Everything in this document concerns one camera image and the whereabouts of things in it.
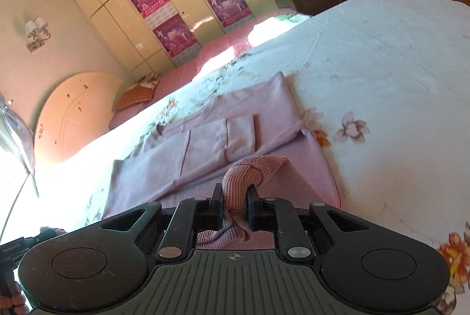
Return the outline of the person's left hand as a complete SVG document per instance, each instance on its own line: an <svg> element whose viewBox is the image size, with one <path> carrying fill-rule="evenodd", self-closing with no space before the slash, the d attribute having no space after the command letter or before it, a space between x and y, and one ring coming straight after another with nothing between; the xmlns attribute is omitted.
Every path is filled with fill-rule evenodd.
<svg viewBox="0 0 470 315"><path fill-rule="evenodd" d="M51 227L42 227L40 230L40 233L48 229L54 229L57 233L57 236L66 234L66 231L63 229L51 228ZM21 286L16 282L14 278L13 294L1 294L1 314L28 314L28 313L29 313L29 308L28 308L28 305L26 305L26 298L22 294Z"/></svg>

